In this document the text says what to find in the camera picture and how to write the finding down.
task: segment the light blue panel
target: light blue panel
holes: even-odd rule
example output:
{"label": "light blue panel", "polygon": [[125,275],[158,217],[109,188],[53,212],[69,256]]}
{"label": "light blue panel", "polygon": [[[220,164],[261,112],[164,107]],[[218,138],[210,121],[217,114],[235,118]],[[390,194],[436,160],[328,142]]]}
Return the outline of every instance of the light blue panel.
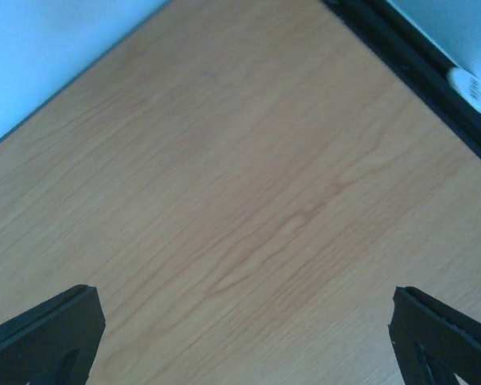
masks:
{"label": "light blue panel", "polygon": [[481,81],[481,0],[388,0],[447,57]]}
{"label": "light blue panel", "polygon": [[166,0],[1,0],[0,138]]}

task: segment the wooden table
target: wooden table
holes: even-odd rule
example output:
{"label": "wooden table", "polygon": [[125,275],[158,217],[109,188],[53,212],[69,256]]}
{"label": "wooden table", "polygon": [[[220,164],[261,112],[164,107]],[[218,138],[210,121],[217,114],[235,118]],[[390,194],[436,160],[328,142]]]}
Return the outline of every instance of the wooden table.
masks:
{"label": "wooden table", "polygon": [[89,384],[398,384],[395,286],[481,322],[481,161],[317,1],[175,0],[0,144],[0,323]]}

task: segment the wood grain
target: wood grain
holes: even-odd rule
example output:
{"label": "wood grain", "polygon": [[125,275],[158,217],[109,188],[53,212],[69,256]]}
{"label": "wood grain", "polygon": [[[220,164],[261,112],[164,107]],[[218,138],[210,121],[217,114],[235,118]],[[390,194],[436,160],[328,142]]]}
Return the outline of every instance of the wood grain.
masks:
{"label": "wood grain", "polygon": [[175,0],[0,144],[0,323],[89,384],[397,384],[396,285],[481,322],[481,161],[320,2]]}

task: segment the black frame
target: black frame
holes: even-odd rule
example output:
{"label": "black frame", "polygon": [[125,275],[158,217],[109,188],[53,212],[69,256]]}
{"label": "black frame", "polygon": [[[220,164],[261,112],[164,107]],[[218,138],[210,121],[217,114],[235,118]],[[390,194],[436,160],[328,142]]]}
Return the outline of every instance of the black frame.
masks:
{"label": "black frame", "polygon": [[414,287],[394,294],[390,339],[406,385],[481,385],[481,324]]}
{"label": "black frame", "polygon": [[95,287],[79,285],[0,325],[0,385],[83,385],[105,317]]}
{"label": "black frame", "polygon": [[455,65],[386,0],[322,0],[481,159],[481,114],[447,82]]}

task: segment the white oval object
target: white oval object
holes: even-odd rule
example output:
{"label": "white oval object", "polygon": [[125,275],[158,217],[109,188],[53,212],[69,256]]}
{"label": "white oval object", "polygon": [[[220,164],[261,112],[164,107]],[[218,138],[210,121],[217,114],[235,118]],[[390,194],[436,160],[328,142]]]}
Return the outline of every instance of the white oval object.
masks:
{"label": "white oval object", "polygon": [[468,71],[451,68],[447,74],[449,84],[481,114],[481,82]]}

